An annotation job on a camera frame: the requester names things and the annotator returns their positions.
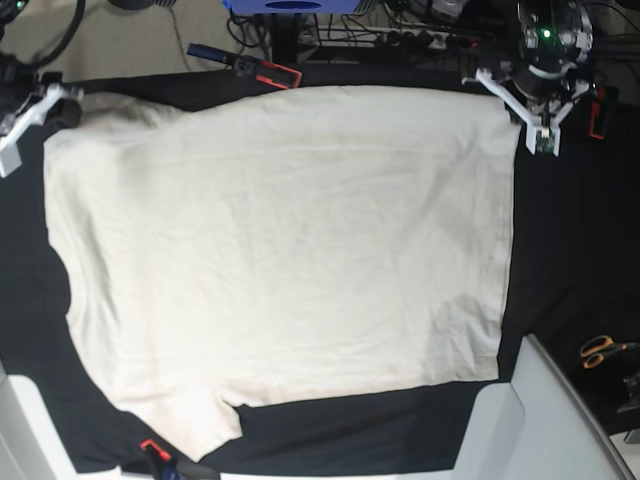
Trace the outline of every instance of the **gray panel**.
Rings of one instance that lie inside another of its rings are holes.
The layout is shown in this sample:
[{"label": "gray panel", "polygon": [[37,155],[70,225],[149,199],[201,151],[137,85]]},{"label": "gray panel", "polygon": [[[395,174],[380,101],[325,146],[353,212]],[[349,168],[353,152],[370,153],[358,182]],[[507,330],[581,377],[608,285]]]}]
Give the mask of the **gray panel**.
[{"label": "gray panel", "polygon": [[634,479],[534,337],[523,341],[511,383],[524,405],[526,422],[503,478]]},{"label": "gray panel", "polygon": [[[29,428],[11,383],[5,378],[0,384],[0,435],[4,442],[0,445],[0,472],[3,480],[57,480],[42,453],[37,439]],[[16,463],[20,465],[24,477],[18,475]],[[5,472],[14,471],[15,477]]]},{"label": "gray panel", "polygon": [[473,406],[451,479],[503,478],[524,423],[524,407],[510,384],[482,389]]}]

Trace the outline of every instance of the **floor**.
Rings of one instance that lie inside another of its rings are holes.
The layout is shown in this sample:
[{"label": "floor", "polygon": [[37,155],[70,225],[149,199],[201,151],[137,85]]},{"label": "floor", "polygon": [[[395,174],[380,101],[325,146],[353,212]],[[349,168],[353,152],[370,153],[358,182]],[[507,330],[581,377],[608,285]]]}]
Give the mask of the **floor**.
[{"label": "floor", "polygon": [[[47,52],[60,39],[74,9],[75,0],[31,0],[8,26],[2,50],[22,60]],[[64,72],[67,81],[202,71],[217,66],[191,57],[185,65],[181,52],[189,42],[236,49],[225,28],[229,15],[220,0],[179,1],[173,11],[183,45],[169,9],[151,7],[128,14],[106,0],[87,0],[76,37],[50,69]]]}]

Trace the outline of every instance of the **black fabric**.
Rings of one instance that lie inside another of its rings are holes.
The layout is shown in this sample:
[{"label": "black fabric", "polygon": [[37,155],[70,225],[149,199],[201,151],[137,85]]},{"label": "black fabric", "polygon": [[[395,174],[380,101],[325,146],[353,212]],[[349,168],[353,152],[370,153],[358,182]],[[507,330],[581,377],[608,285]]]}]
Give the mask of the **black fabric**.
[{"label": "black fabric", "polygon": [[[460,87],[455,76],[415,70],[332,65],[304,70],[306,86],[480,91],[478,86]],[[262,84],[237,80],[230,72],[96,81],[86,87],[190,111],[270,91]],[[627,296],[638,291],[634,274],[639,266],[640,199],[634,161],[640,113],[622,108],[613,135],[604,142],[586,138],[585,113],[577,111],[567,120],[559,159],[532,157],[522,141],[518,148],[515,238],[499,354],[503,380],[512,374],[523,334],[536,331],[561,363],[563,355],[575,363],[569,346],[572,339],[584,336],[585,315],[602,299],[616,303],[623,285]],[[434,114],[425,112],[425,118]],[[0,181],[0,358],[9,373],[27,375],[37,383],[76,468],[105,470],[142,460],[138,444],[152,432],[108,404],[88,379],[69,338],[64,318],[68,278],[48,246],[44,224],[40,142],[45,136],[42,129],[32,129],[21,145],[26,165]],[[629,308],[635,301],[628,300]],[[452,383],[241,407],[244,436],[207,456],[204,463],[223,472],[263,475],[450,469],[483,386]]]}]

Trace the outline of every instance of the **scissors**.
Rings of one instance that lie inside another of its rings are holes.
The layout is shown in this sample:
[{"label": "scissors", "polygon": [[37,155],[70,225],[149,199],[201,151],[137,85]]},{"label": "scissors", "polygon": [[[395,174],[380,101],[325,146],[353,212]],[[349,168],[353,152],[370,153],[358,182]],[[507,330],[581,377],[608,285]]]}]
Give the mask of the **scissors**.
[{"label": "scissors", "polygon": [[613,355],[636,348],[640,348],[640,342],[617,343],[609,335],[594,337],[580,348],[580,357],[584,359],[582,367],[595,368]]}]

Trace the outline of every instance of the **red clamp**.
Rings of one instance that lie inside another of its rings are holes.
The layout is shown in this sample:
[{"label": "red clamp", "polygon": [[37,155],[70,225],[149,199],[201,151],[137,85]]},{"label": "red clamp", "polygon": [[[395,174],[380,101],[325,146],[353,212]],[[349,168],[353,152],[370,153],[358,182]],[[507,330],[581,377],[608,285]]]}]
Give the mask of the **red clamp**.
[{"label": "red clamp", "polygon": [[169,453],[165,449],[161,448],[160,445],[158,445],[156,442],[154,442],[150,438],[147,438],[144,442],[140,444],[140,448],[142,450],[146,451],[148,447],[153,448],[158,453],[160,458],[165,462],[168,462],[169,460],[171,460],[171,455],[169,455]]},{"label": "red clamp", "polygon": [[618,105],[618,90],[611,87],[600,87],[596,92],[597,97],[591,104],[589,136],[602,140]]},{"label": "red clamp", "polygon": [[233,71],[239,77],[255,78],[259,82],[283,90],[298,88],[302,80],[302,72],[298,70],[247,55],[236,57]]}]

